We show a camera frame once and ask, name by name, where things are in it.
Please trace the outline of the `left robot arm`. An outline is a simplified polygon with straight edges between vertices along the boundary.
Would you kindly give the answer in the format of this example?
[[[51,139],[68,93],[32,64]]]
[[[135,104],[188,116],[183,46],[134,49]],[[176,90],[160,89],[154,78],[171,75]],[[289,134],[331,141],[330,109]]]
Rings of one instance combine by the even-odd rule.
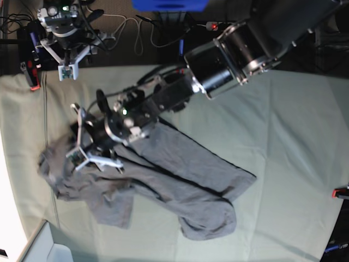
[[[66,154],[75,170],[95,164],[123,169],[114,153],[117,144],[130,145],[147,137],[160,114],[183,106],[203,93],[208,98],[229,82],[246,84],[280,63],[281,57],[344,1],[257,1],[249,18],[228,26],[212,41],[184,55],[183,62],[160,65],[139,81],[109,96],[97,90],[101,114],[73,104],[77,113],[74,147]]]

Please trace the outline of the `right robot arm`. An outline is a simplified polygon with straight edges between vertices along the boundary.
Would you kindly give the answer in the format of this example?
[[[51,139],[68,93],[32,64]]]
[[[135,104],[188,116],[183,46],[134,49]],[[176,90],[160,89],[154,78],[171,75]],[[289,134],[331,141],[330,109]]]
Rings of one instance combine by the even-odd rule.
[[[92,22],[102,17],[102,9],[86,14],[93,1],[43,1],[37,20],[44,30],[35,47],[43,48],[57,62],[58,77],[76,80],[79,63],[98,50],[107,52],[109,35],[94,29]]]

